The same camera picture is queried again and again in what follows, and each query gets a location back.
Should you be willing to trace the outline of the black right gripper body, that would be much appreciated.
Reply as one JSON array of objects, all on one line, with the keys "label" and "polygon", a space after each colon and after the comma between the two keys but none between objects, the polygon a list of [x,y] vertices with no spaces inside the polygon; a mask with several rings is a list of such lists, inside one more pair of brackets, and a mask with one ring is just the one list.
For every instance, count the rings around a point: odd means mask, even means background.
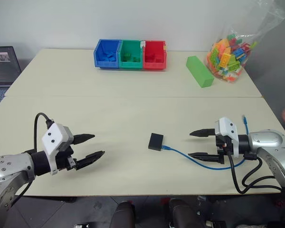
[{"label": "black right gripper body", "polygon": [[216,135],[219,163],[224,164],[224,156],[233,153],[233,143],[229,136]]}]

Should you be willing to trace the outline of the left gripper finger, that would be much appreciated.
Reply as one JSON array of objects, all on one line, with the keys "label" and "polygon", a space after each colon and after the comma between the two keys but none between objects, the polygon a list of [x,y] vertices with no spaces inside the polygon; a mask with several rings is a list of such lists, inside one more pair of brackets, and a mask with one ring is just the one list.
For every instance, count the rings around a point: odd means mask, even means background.
[{"label": "left gripper finger", "polygon": [[85,158],[76,161],[76,170],[82,169],[88,165],[91,165],[104,155],[105,151],[98,151],[87,155]]},{"label": "left gripper finger", "polygon": [[94,134],[78,134],[78,135],[74,135],[74,139],[72,144],[81,144],[84,143],[92,138],[94,138],[95,135]]}]

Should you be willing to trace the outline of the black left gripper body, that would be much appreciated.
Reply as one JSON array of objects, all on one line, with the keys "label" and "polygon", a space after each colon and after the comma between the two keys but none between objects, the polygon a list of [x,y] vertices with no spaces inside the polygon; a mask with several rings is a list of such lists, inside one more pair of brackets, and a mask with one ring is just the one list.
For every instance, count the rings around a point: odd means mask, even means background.
[{"label": "black left gripper body", "polygon": [[71,146],[68,146],[65,150],[61,150],[57,153],[56,165],[59,171],[61,170],[71,170],[76,167],[76,159],[72,158],[72,154],[74,153]]}]

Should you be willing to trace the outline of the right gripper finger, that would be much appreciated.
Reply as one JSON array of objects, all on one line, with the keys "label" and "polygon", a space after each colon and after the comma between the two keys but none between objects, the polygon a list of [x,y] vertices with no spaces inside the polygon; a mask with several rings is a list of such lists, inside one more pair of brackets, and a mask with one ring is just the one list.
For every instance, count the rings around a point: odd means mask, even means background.
[{"label": "right gripper finger", "polygon": [[208,137],[208,136],[213,136],[216,135],[215,129],[200,129],[200,130],[195,130],[190,133],[190,136],[196,136],[196,137]]},{"label": "right gripper finger", "polygon": [[220,163],[220,156],[219,155],[208,154],[206,152],[195,152],[195,153],[189,153],[188,155],[190,157],[192,157],[194,159],[198,159],[200,161]]}]

